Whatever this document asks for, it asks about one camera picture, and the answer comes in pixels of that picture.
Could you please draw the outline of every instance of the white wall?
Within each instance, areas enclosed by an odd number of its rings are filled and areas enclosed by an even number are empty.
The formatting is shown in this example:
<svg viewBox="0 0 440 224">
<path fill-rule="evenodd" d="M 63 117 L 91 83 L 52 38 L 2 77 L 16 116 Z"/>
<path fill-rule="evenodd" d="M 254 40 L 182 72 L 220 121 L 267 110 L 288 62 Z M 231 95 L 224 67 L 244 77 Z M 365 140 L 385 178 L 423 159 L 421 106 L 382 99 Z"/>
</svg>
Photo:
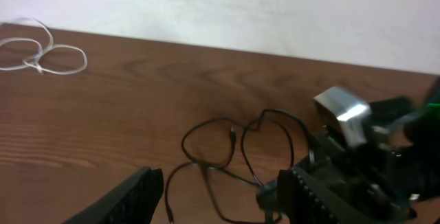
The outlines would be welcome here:
<svg viewBox="0 0 440 224">
<path fill-rule="evenodd" d="M 440 0 L 0 0 L 0 19 L 440 73 Z"/>
</svg>

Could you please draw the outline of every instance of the tangled black cable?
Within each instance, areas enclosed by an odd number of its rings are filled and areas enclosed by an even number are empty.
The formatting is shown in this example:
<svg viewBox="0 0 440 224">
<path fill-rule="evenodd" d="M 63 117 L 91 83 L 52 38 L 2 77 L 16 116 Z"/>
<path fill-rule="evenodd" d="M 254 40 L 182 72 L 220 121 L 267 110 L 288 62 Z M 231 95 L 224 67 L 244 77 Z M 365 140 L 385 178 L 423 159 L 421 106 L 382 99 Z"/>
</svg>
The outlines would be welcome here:
<svg viewBox="0 0 440 224">
<path fill-rule="evenodd" d="M 177 171 L 179 171 L 182 168 L 185 168 L 186 166 L 189 165 L 198 165 L 200 167 L 202 176 L 203 176 L 203 180 L 205 182 L 206 188 L 208 189 L 208 194 L 210 196 L 211 202 L 214 205 L 214 209 L 216 211 L 216 213 L 220 216 L 220 219 L 222 219 L 223 221 L 226 221 L 228 223 L 232 223 L 232 224 L 266 224 L 266 222 L 262 223 L 262 222 L 249 222 L 249 221 L 234 221 L 231 219 L 226 218 L 220 211 L 220 208 L 214 198 L 214 193 L 212 191 L 211 185 L 209 183 L 208 180 L 208 169 L 215 169 L 215 170 L 219 170 L 220 172 L 223 172 L 225 174 L 227 174 L 228 176 L 231 176 L 234 179 L 238 179 L 241 180 L 245 183 L 250 184 L 251 186 L 262 186 L 263 183 L 260 181 L 260 179 L 256 176 L 254 169 L 252 168 L 252 166 L 250 165 L 250 162 L 248 160 L 248 157 L 246 156 L 245 153 L 245 149 L 244 149 L 244 141 L 245 141 L 245 136 L 248 133 L 248 131 L 259 131 L 260 127 L 261 127 L 261 123 L 263 121 L 270 121 L 275 123 L 276 125 L 278 125 L 286 134 L 286 137 L 288 139 L 289 142 L 289 148 L 290 148 L 290 165 L 289 167 L 292 167 L 294 165 L 294 159 L 295 159 L 295 154 L 294 154 L 294 145 L 292 142 L 292 138 L 289 134 L 289 132 L 287 131 L 287 129 L 280 124 L 279 122 L 277 122 L 276 120 L 269 120 L 269 119 L 265 119 L 264 116 L 266 113 L 280 113 L 283 115 L 286 115 L 287 117 L 293 119 L 294 121 L 296 121 L 299 125 L 299 127 L 301 128 L 302 132 L 304 133 L 305 139 L 307 141 L 307 145 L 309 146 L 309 148 L 311 148 L 312 145 L 312 141 L 313 141 L 313 136 L 310 133 L 309 129 L 305 126 L 305 124 L 303 123 L 303 121 L 301 121 L 298 117 L 296 117 L 293 113 L 290 113 L 288 111 L 282 110 L 282 109 L 264 109 L 261 114 L 260 117 L 258 119 L 252 120 L 248 125 L 244 126 L 239 124 L 238 122 L 236 122 L 235 120 L 232 120 L 230 118 L 216 118 L 216 119 L 212 119 L 212 120 L 208 120 L 205 121 L 199 125 L 196 125 L 194 128 L 190 129 L 182 138 L 181 141 L 181 149 L 183 150 L 184 154 L 187 156 L 187 158 L 189 158 L 189 160 L 191 160 L 191 162 L 187 162 L 185 164 L 182 164 L 178 167 L 176 167 L 171 173 L 170 176 L 168 177 L 167 181 L 166 181 L 166 185 L 165 185 L 165 208 L 166 208 L 166 213 L 168 215 L 168 220 L 170 223 L 174 223 L 174 216 L 173 216 L 173 212 L 171 211 L 171 207 L 169 205 L 168 202 L 168 190 L 170 187 L 170 182 L 171 179 L 173 178 L 173 176 L 175 175 L 175 173 Z M 229 165 L 229 163 L 232 161 L 232 157 L 234 156 L 234 152 L 235 152 L 235 144 L 237 142 L 237 138 L 235 135 L 235 131 L 233 128 L 231 128 L 231 133 L 230 133 L 230 142 L 231 142 L 231 150 L 230 153 L 228 155 L 228 158 L 226 159 L 226 161 L 222 164 L 213 164 L 213 163 L 208 163 L 206 161 L 202 161 L 200 159 L 197 159 L 195 157 L 193 157 L 185 148 L 185 140 L 186 138 L 194 131 L 196 131 L 198 128 L 201 128 L 207 124 L 212 124 L 214 122 L 229 122 L 231 123 L 233 126 L 237 126 L 243 129 L 243 134 L 241 136 L 241 153 L 243 154 L 243 157 L 245 159 L 246 165 L 249 168 L 249 171 L 251 172 L 252 176 L 255 179 L 255 182 L 253 181 L 249 181 L 247 179 L 244 179 L 243 177 L 240 177 L 228 170 L 226 170 L 226 167 Z M 279 221 L 281 221 L 281 215 L 273 221 L 273 223 L 278 223 Z"/>
</svg>

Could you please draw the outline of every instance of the white rope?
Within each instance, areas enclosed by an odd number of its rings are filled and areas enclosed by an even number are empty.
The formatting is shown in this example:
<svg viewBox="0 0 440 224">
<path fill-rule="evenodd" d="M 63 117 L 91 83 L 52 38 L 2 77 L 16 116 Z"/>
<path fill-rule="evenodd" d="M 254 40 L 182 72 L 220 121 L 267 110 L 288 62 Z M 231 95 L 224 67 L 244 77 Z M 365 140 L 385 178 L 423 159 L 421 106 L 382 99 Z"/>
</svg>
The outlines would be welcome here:
<svg viewBox="0 0 440 224">
<path fill-rule="evenodd" d="M 42 27 L 46 31 L 47 35 L 49 36 L 49 43 L 47 44 L 46 48 L 43 49 L 43 46 L 38 41 L 36 41 L 34 39 L 31 39 L 31 38 L 19 38 L 19 37 L 16 37 L 16 38 L 5 38 L 5 39 L 1 40 L 0 41 L 0 48 L 2 46 L 4 46 L 5 44 L 7 44 L 7 43 L 15 42 L 15 41 L 33 42 L 33 43 L 36 43 L 38 45 L 38 52 L 36 54 L 32 55 L 32 56 L 28 56 L 27 58 L 24 58 L 22 65 L 13 66 L 13 67 L 0 67 L 0 70 L 12 71 L 12 70 L 18 70 L 18 69 L 25 69 L 27 67 L 33 67 L 33 68 L 35 68 L 41 74 L 43 72 L 47 72 L 47 73 L 58 74 L 58 75 L 68 75 L 68 74 L 78 73 L 78 72 L 84 70 L 87 67 L 87 56 L 85 55 L 85 52 L 82 49 L 80 49 L 78 47 L 71 46 L 71 45 L 60 45 L 60 44 L 55 45 L 54 44 L 54 37 L 50 33 L 49 29 L 47 28 L 46 25 L 44 25 L 40 21 L 38 21 L 36 19 L 29 19 L 29 18 L 20 18 L 20 19 L 15 19 L 13 21 L 17 22 L 17 21 L 29 21 L 29 20 L 36 21 L 38 23 L 38 25 L 40 27 Z M 61 48 L 61 47 L 70 48 L 70 49 L 74 49 L 74 50 L 77 50 L 77 51 L 81 52 L 82 57 L 84 59 L 84 63 L 82 64 L 82 66 L 77 68 L 77 69 L 73 69 L 73 70 L 69 70 L 69 71 L 54 71 L 54 70 L 43 68 L 40 65 L 40 63 L 39 63 L 40 59 L 46 53 L 50 52 L 53 49 Z"/>
</svg>

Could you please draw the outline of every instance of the black cord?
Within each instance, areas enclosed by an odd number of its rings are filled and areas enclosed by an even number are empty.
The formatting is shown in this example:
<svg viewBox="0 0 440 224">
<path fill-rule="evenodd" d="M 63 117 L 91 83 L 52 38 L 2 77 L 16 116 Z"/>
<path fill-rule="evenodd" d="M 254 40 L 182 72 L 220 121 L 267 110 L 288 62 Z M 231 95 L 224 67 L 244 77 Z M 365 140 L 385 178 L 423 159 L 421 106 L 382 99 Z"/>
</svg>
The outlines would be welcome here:
<svg viewBox="0 0 440 224">
<path fill-rule="evenodd" d="M 191 160 L 191 162 L 187 162 L 187 163 L 185 163 L 185 164 L 182 164 L 182 165 L 176 167 L 176 168 L 170 173 L 170 176 L 168 177 L 168 179 L 167 179 L 167 181 L 166 181 L 166 186 L 165 186 L 165 208 L 166 208 L 166 213 L 167 213 L 167 215 L 168 215 L 168 220 L 169 220 L 170 223 L 174 223 L 173 212 L 171 211 L 171 207 L 170 207 L 170 205 L 169 205 L 169 201 L 168 201 L 168 191 L 169 191 L 169 186 L 170 186 L 171 179 L 174 177 L 174 175 L 176 174 L 176 172 L 178 172 L 178 171 L 181 170 L 182 168 L 185 168 L 186 166 L 189 166 L 189 165 L 199 165 L 199 167 L 200 167 L 200 169 L 201 169 L 202 176 L 203 176 L 203 180 L 204 180 L 204 182 L 205 182 L 206 188 L 208 189 L 208 194 L 209 194 L 209 196 L 210 196 L 211 202 L 212 202 L 212 204 L 214 205 L 214 209 L 215 209 L 215 211 L 217 212 L 217 214 L 220 216 L 220 218 L 221 218 L 223 221 L 226 221 L 226 222 L 229 222 L 229 223 L 232 223 L 232 224 L 266 224 L 266 222 L 264 222 L 264 223 L 260 223 L 260 222 L 255 223 L 255 222 L 248 222 L 248 221 L 234 221 L 234 220 L 231 220 L 231 219 L 226 218 L 226 217 L 221 213 L 221 210 L 220 210 L 220 208 L 219 208 L 219 206 L 218 206 L 218 204 L 217 204 L 217 201 L 215 200 L 214 193 L 213 193 L 213 191 L 212 191 L 211 185 L 210 185 L 209 180 L 208 180 L 208 169 L 212 168 L 212 169 L 218 170 L 218 171 L 220 171 L 220 172 L 223 172 L 223 173 L 227 174 L 228 176 L 230 176 L 230 177 L 232 177 L 232 178 L 234 178 L 234 179 L 238 179 L 238 180 L 241 180 L 241 181 L 243 181 L 243 182 L 245 182 L 245 183 L 248 183 L 248 184 L 250 184 L 251 186 L 259 187 L 259 186 L 262 186 L 262 185 L 263 185 L 263 183 L 262 183 L 262 182 L 259 180 L 259 178 L 255 175 L 255 172 L 254 172 L 252 166 L 250 165 L 250 162 L 249 162 L 249 160 L 248 160 L 248 157 L 246 156 L 245 149 L 244 149 L 244 141 L 245 141 L 245 136 L 246 136 L 247 132 L 248 132 L 248 131 L 259 131 L 259 130 L 260 130 L 260 127 L 261 127 L 261 123 L 262 123 L 263 121 L 270 121 L 270 122 L 273 122 L 273 123 L 277 124 L 277 125 L 278 125 L 278 126 L 284 131 L 284 133 L 286 134 L 287 140 L 288 140 L 288 142 L 289 142 L 289 148 L 290 148 L 290 165 L 289 165 L 289 166 L 292 167 L 292 166 L 294 165 L 294 158 L 295 158 L 295 154 L 294 154 L 294 145 L 293 145 L 293 142 L 292 142 L 292 137 L 291 137 L 290 134 L 289 134 L 289 131 L 287 131 L 287 129 L 286 129 L 282 124 L 280 124 L 279 122 L 277 122 L 277 121 L 275 121 L 275 120 L 268 120 L 268 119 L 265 119 L 264 116 L 265 116 L 266 113 L 280 113 L 280 114 L 286 115 L 287 117 L 289 117 L 289 118 L 291 118 L 292 120 L 296 121 L 297 124 L 300 126 L 301 130 L 303 131 L 304 135 L 305 135 L 305 139 L 306 139 L 306 141 L 307 141 L 308 146 L 311 147 L 311 146 L 313 145 L 313 136 L 312 136 L 312 134 L 310 133 L 309 129 L 305 126 L 305 124 L 303 123 L 303 121 L 301 121 L 301 120 L 300 120 L 298 117 L 296 117 L 294 114 L 292 114 L 292 113 L 290 113 L 290 112 L 288 112 L 288 111 L 285 111 L 285 110 L 281 110 L 281 109 L 264 109 L 264 110 L 261 112 L 261 114 L 260 114 L 260 118 L 259 118 L 259 119 L 256 119 L 256 120 L 251 121 L 251 122 L 250 122 L 248 125 L 246 125 L 246 126 L 241 125 L 241 124 L 239 124 L 238 122 L 236 122 L 235 120 L 232 120 L 232 119 L 230 119 L 230 118 L 226 118 L 226 117 L 223 117 L 223 118 L 216 118 L 216 119 L 208 120 L 208 121 L 202 122 L 201 124 L 196 125 L 195 127 L 191 128 L 191 129 L 190 129 L 190 130 L 184 135 L 184 137 L 182 138 L 182 141 L 181 141 L 181 149 L 183 150 L 183 152 L 184 152 L 184 154 L 187 156 L 187 158 L 189 158 L 189 160 Z M 212 124 L 212 123 L 214 123 L 214 122 L 229 122 L 229 123 L 231 123 L 232 125 L 237 126 L 237 127 L 243 129 L 243 134 L 242 134 L 242 136 L 241 136 L 241 153 L 243 154 L 243 157 L 244 157 L 244 159 L 245 159 L 246 165 L 248 166 L 248 168 L 249 168 L 249 170 L 250 170 L 252 176 L 254 177 L 255 182 L 252 182 L 252 181 L 249 181 L 249 180 L 247 180 L 247 179 L 244 179 L 243 177 L 240 177 L 240 176 L 238 176 L 238 175 L 236 175 L 236 174 L 234 174 L 234 173 L 232 173 L 232 172 L 226 170 L 226 167 L 227 167 L 227 166 L 229 165 L 229 163 L 232 161 L 232 157 L 234 156 L 234 152 L 235 152 L 235 144 L 236 144 L 236 142 L 237 142 L 236 134 L 235 134 L 235 131 L 234 131 L 233 128 L 231 128 L 231 132 L 230 132 L 230 143 L 231 143 L 230 153 L 229 153 L 229 155 L 228 155 L 228 158 L 226 158 L 225 162 L 222 163 L 222 164 L 213 164 L 213 163 L 209 163 L 209 162 L 206 162 L 206 161 L 202 161 L 202 160 L 200 160 L 200 159 L 197 159 L 197 158 L 193 157 L 193 156 L 192 156 L 192 155 L 186 150 L 186 148 L 185 148 L 185 141 L 186 141 L 186 138 L 187 138 L 192 132 L 196 131 L 198 128 L 201 128 L 201 127 L 203 127 L 203 126 L 205 126 L 205 125 L 207 125 L 207 124 Z M 282 218 L 281 218 L 281 215 L 280 215 L 276 220 L 273 221 L 273 223 L 278 223 L 279 221 L 281 221 L 281 219 L 282 219 Z"/>
</svg>

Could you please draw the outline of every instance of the brown tabletop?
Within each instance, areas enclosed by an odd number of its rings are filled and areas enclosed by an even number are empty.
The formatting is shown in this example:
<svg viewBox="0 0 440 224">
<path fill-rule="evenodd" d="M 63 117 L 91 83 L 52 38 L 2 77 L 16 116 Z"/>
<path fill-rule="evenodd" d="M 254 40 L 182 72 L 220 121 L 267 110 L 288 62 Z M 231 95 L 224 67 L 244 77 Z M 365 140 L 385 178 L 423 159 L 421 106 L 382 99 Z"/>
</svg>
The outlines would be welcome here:
<svg viewBox="0 0 440 224">
<path fill-rule="evenodd" d="M 0 39 L 26 36 L 47 41 L 38 28 L 0 27 Z M 167 178 L 188 161 L 182 135 L 213 118 L 249 122 L 264 108 L 284 108 L 312 130 L 320 122 L 311 99 L 342 86 L 368 101 L 398 95 L 416 101 L 434 76 L 283 56 L 236 52 L 129 38 L 54 30 L 55 43 L 82 48 L 88 68 L 70 76 L 40 75 L 34 69 L 0 71 L 0 223 L 60 223 L 81 211 L 141 166 L 161 168 Z M 35 45 L 0 49 L 0 67 L 19 64 Z M 50 52 L 42 65 L 71 69 L 80 54 Z M 295 161 L 306 155 L 295 124 Z M 227 153 L 225 125 L 206 128 L 188 140 L 204 157 Z M 289 161 L 283 134 L 265 125 L 247 141 L 247 153 L 264 181 L 275 179 Z M 240 154 L 231 170 L 251 179 Z M 212 172 L 221 209 L 231 219 L 262 221 L 255 189 Z M 179 172 L 170 187 L 176 223 L 222 223 L 208 198 L 198 168 Z M 433 223 L 439 202 L 418 206 L 413 223 Z M 167 223 L 163 198 L 152 223 Z"/>
</svg>

